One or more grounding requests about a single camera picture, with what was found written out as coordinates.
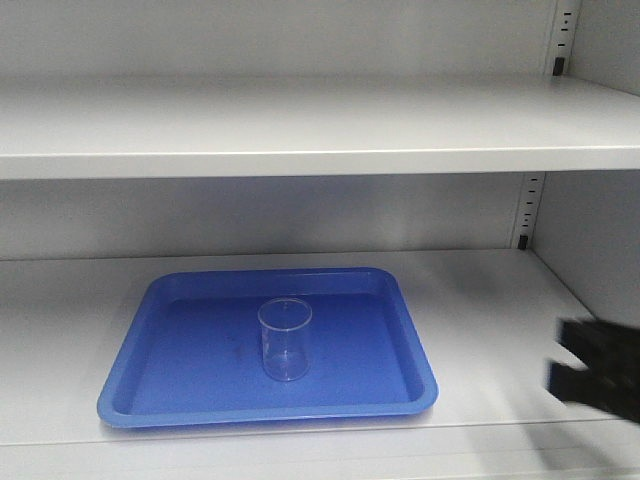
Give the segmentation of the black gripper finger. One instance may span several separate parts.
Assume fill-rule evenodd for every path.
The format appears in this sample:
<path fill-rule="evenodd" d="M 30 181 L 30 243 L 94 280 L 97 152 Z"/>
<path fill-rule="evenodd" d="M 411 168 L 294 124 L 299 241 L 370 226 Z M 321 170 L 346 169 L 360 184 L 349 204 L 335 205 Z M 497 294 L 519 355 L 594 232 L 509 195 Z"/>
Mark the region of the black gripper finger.
<path fill-rule="evenodd" d="M 578 403 L 623 419 L 639 418 L 639 377 L 626 372 L 574 369 L 552 362 L 547 390 L 564 403 Z"/>
<path fill-rule="evenodd" d="M 602 319 L 559 321 L 558 343 L 600 370 L 639 368 L 639 329 Z"/>

